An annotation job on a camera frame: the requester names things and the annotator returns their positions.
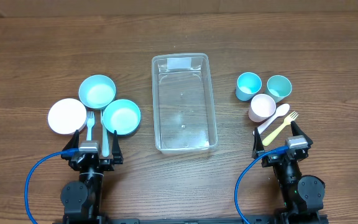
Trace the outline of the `green bowl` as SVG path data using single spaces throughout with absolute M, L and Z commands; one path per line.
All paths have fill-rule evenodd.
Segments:
M 81 83 L 78 96 L 86 107 L 101 110 L 115 99 L 116 92 L 112 79 L 105 75 L 92 75 Z

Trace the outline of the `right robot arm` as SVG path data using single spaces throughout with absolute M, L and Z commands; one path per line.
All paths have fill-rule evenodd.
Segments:
M 282 153 L 263 156 L 264 146 L 259 132 L 254 134 L 252 157 L 262 157 L 262 167 L 272 167 L 278 180 L 285 206 L 273 215 L 261 216 L 261 223 L 328 224 L 323 209 L 325 183 L 313 175 L 303 175 L 298 163 L 308 157 L 313 141 L 292 121 L 292 137 L 285 140 L 288 149 Z

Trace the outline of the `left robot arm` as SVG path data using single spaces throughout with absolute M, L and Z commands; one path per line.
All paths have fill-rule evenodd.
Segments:
M 104 173 L 113 171 L 115 165 L 124 161 L 117 132 L 112 134 L 112 155 L 108 158 L 101 157 L 99 142 L 79 143 L 79 136 L 79 131 L 75 131 L 62 149 L 61 158 L 80 173 L 77 181 L 71 181 L 62 188 L 63 223 L 112 223 L 107 215 L 100 212 L 100 207 Z

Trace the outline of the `yellow fork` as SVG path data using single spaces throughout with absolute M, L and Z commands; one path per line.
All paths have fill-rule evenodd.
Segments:
M 280 132 L 288 125 L 291 125 L 291 122 L 296 120 L 298 117 L 298 113 L 296 111 L 293 111 L 290 113 L 284 120 L 283 123 L 276 128 L 274 131 L 272 131 L 263 141 L 263 146 L 268 146 L 279 134 Z

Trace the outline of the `light blue fork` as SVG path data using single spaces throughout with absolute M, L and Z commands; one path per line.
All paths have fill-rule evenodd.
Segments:
M 87 112 L 87 134 L 86 134 L 86 140 L 91 141 L 92 140 L 92 128 L 95 125 L 95 116 L 93 111 Z

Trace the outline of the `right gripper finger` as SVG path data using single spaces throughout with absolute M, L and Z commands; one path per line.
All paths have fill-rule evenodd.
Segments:
M 295 121 L 291 122 L 291 131 L 293 136 L 303 136 L 306 139 L 306 142 L 308 143 L 308 146 L 311 146 L 313 144 L 313 141 L 311 138 L 309 138 L 296 124 Z
M 254 129 L 254 145 L 252 148 L 252 158 L 256 159 L 265 152 L 264 145 L 260 137 L 258 128 Z

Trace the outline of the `blue bowl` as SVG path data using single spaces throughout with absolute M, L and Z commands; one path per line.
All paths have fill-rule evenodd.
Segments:
M 104 109 L 103 124 L 111 133 L 128 135 L 133 133 L 141 121 L 140 108 L 131 100 L 115 100 Z

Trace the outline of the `green cup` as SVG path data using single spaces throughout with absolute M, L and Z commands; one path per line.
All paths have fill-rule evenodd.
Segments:
M 292 92 L 291 81 L 282 75 L 274 75 L 267 81 L 265 94 L 270 96 L 276 103 L 288 97 Z

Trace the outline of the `pink cup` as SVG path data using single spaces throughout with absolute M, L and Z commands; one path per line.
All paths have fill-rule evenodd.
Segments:
M 276 102 L 266 94 L 258 94 L 250 102 L 248 111 L 249 118 L 256 123 L 271 117 L 276 110 Z

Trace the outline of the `blue cup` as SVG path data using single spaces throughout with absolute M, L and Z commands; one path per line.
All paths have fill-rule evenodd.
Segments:
M 262 80 L 252 72 L 245 72 L 237 79 L 236 96 L 241 101 L 248 101 L 260 91 Z

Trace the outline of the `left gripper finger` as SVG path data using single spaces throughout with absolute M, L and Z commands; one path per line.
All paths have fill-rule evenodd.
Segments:
M 113 132 L 113 141 L 112 141 L 112 159 L 114 164 L 123 164 L 124 158 L 122 156 L 121 148 L 119 146 L 117 131 Z
M 62 149 L 62 155 L 61 155 L 62 159 L 69 161 L 73 157 L 74 153 L 78 151 L 79 137 L 80 137 L 79 130 L 76 130 L 72 138 Z

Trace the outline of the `pink bowl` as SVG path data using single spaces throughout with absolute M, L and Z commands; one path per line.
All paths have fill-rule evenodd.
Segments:
M 49 110 L 49 127 L 57 134 L 73 134 L 81 131 L 87 121 L 87 110 L 82 102 L 74 98 L 65 98 L 56 102 Z

